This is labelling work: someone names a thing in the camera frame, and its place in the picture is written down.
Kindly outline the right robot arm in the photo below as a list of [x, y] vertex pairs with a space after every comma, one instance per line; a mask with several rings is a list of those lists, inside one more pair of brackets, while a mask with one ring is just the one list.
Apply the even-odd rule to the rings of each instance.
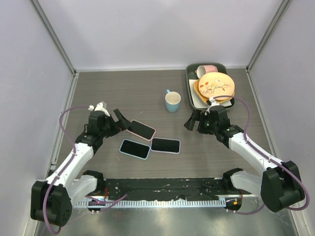
[[193, 130], [195, 122], [199, 123], [199, 133], [214, 135], [260, 174], [255, 177], [238, 170], [222, 182], [224, 192], [234, 194], [239, 189], [246, 190], [260, 196], [272, 212], [304, 200], [305, 191], [297, 165], [277, 159], [253, 142], [242, 128], [230, 123], [224, 106], [213, 106], [206, 111], [194, 110], [184, 127]]

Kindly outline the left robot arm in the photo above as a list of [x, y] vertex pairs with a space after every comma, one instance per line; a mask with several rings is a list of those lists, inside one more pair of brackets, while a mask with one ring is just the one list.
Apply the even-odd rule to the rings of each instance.
[[37, 180], [31, 188], [31, 219], [42, 221], [49, 228], [63, 227], [69, 221], [73, 207], [92, 193], [100, 196], [105, 189], [102, 173], [85, 171], [76, 180], [85, 164], [96, 154], [106, 138], [127, 130], [131, 122], [118, 109], [114, 120], [102, 102], [88, 106], [90, 115], [84, 131], [71, 141], [72, 150], [63, 163], [45, 180]]

